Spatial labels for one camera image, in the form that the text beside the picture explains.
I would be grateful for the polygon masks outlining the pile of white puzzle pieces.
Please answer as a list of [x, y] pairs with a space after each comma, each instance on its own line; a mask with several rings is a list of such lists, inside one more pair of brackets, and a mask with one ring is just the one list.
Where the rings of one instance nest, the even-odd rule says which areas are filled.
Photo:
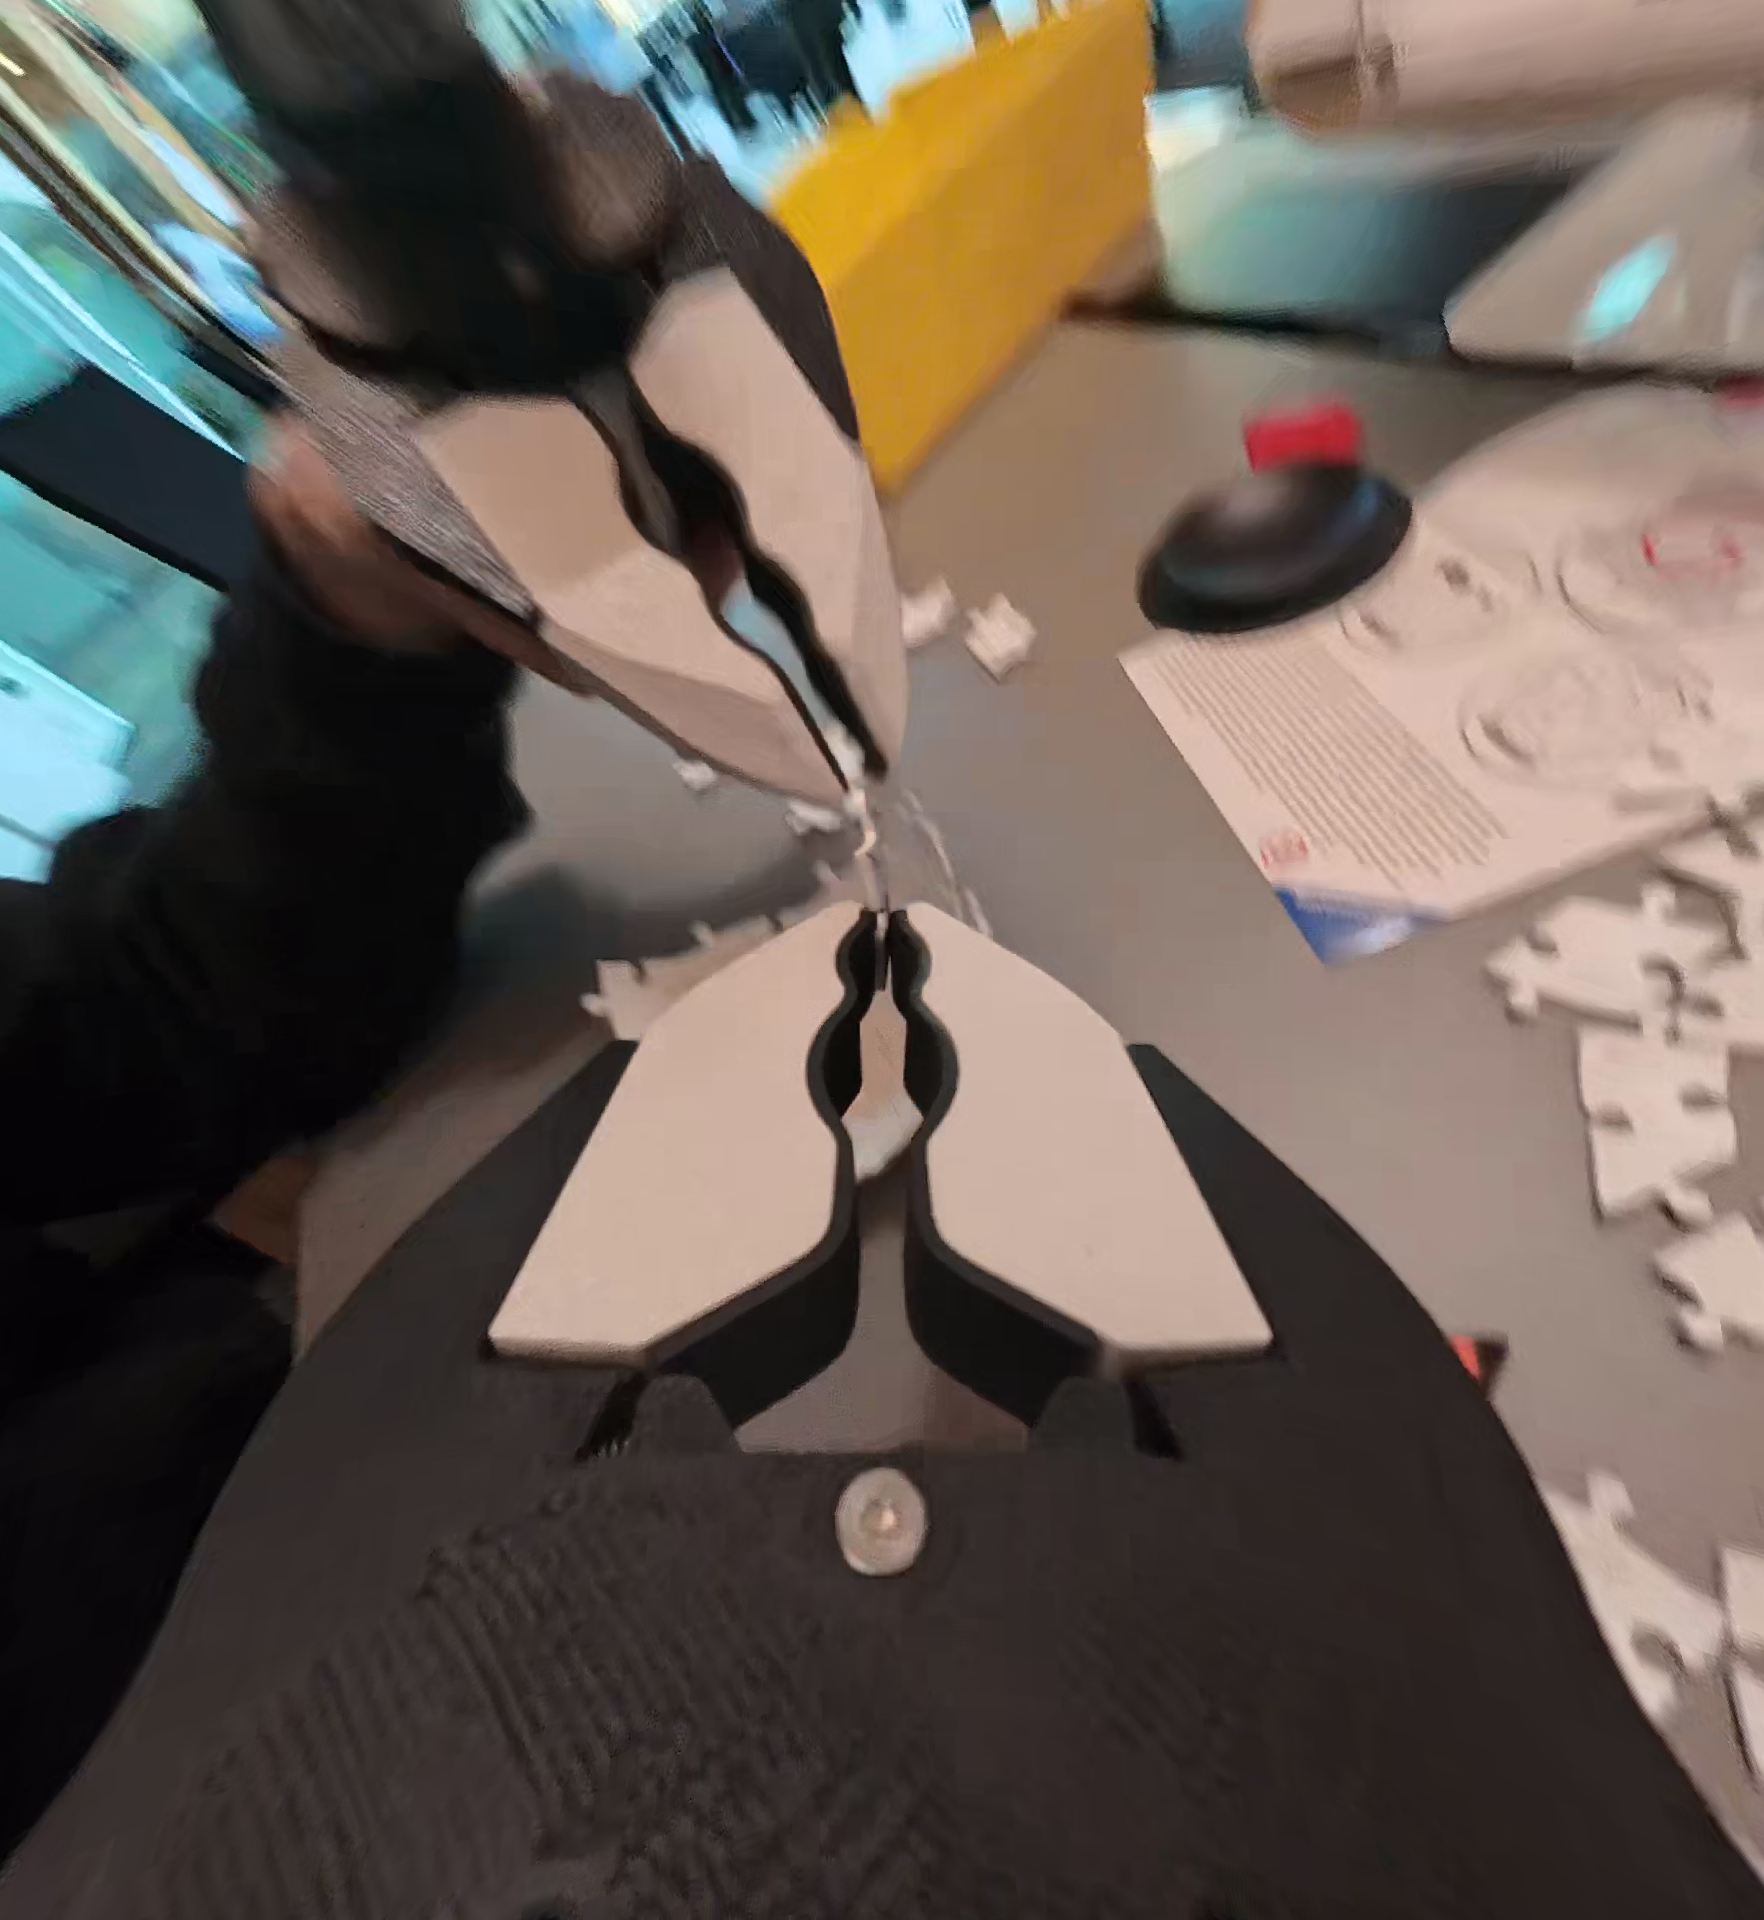
[[[1709, 1193], [1739, 1164], [1734, 1070], [1764, 1064], [1764, 816], [1663, 847], [1657, 871], [1634, 907], [1560, 902], [1487, 974], [1518, 1020], [1549, 1004], [1587, 1018], [1573, 1090], [1590, 1207], [1671, 1223], [1647, 1279], [1677, 1347], [1764, 1355], [1764, 1193], [1734, 1209]], [[1685, 1683], [1718, 1681], [1764, 1794], [1764, 1545], [1714, 1550], [1705, 1589], [1636, 1542], [1618, 1478], [1587, 1471], [1542, 1497], [1643, 1714], [1663, 1723]]]

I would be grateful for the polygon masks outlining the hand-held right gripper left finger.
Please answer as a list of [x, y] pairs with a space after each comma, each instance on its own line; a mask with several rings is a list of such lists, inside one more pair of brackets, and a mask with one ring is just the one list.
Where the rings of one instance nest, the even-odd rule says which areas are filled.
[[518, 1365], [772, 1409], [859, 1310], [854, 1145], [876, 915], [832, 902], [656, 1011], [489, 1325]]

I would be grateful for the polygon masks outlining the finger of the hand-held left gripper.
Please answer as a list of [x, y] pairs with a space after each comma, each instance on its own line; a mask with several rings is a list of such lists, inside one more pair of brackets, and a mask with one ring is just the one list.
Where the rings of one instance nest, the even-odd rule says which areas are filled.
[[474, 399], [416, 445], [530, 595], [541, 641], [612, 706], [725, 775], [794, 801], [848, 798], [777, 668], [631, 527], [617, 457], [587, 414], [563, 399]]
[[884, 514], [838, 425], [739, 278], [673, 282], [628, 355], [645, 415], [719, 480], [751, 576], [773, 586], [810, 691], [891, 770], [908, 733], [908, 647]]

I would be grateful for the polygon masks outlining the printed puzzle instruction leaflet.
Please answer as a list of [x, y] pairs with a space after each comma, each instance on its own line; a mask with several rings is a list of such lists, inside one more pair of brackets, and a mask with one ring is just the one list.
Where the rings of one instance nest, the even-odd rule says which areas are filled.
[[1764, 389], [1614, 386], [1485, 442], [1280, 629], [1121, 668], [1321, 957], [1764, 795]]

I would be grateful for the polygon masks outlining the black dome puzzle stand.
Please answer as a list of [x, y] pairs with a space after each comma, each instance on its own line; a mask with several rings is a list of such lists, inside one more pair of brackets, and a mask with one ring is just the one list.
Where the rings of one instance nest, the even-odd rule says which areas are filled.
[[1410, 496], [1370, 466], [1287, 461], [1193, 496], [1134, 567], [1157, 629], [1253, 636], [1337, 607], [1415, 529]]

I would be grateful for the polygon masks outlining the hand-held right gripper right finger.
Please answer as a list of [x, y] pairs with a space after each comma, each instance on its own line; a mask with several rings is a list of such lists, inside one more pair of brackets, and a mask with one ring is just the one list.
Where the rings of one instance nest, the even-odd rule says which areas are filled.
[[903, 1296], [921, 1351], [1036, 1421], [1068, 1379], [1274, 1343], [1129, 1046], [969, 923], [891, 912], [908, 1156]]

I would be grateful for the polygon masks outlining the red plastic clip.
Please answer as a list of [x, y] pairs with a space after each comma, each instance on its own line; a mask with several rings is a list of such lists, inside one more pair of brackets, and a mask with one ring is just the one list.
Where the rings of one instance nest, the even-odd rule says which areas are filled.
[[1252, 470], [1357, 468], [1363, 423], [1339, 399], [1291, 399], [1241, 423], [1241, 451]]

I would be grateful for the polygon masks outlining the person's left hand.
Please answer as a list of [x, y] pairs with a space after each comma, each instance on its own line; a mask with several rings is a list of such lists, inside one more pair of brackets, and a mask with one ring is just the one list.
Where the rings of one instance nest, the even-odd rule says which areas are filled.
[[353, 641], [423, 659], [474, 647], [535, 668], [530, 636], [407, 559], [289, 414], [269, 419], [255, 451], [250, 510], [296, 589]]

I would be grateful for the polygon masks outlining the partly built white puzzle ball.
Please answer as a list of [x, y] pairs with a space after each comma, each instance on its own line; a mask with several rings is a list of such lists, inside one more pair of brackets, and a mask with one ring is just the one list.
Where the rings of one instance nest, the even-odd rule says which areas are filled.
[[[583, 1010], [601, 1020], [617, 1043], [641, 1043], [647, 1026], [676, 1006], [709, 974], [744, 961], [773, 937], [838, 902], [866, 907], [872, 882], [886, 878], [899, 907], [926, 898], [972, 929], [990, 937], [979, 895], [957, 868], [938, 822], [908, 787], [888, 784], [872, 795], [872, 852], [851, 852], [827, 860], [832, 814], [803, 801], [785, 801], [783, 822], [803, 852], [813, 852], [810, 890], [769, 915], [733, 923], [689, 923], [689, 929], [656, 957], [612, 957], [595, 968], [595, 989]], [[859, 1185], [872, 1185], [903, 1161], [921, 1126], [921, 1112], [908, 1098], [905, 1057], [908, 1032], [903, 1014], [873, 993], [862, 1018], [862, 1084], [843, 1112], [843, 1132], [854, 1150]]]

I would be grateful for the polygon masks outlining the person's left forearm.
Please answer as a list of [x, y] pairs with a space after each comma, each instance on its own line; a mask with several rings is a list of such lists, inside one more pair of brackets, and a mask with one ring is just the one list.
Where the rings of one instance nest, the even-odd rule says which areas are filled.
[[198, 1161], [353, 1116], [436, 1020], [480, 867], [525, 824], [509, 664], [370, 644], [262, 553], [193, 683], [193, 770], [48, 876], [83, 1090]]

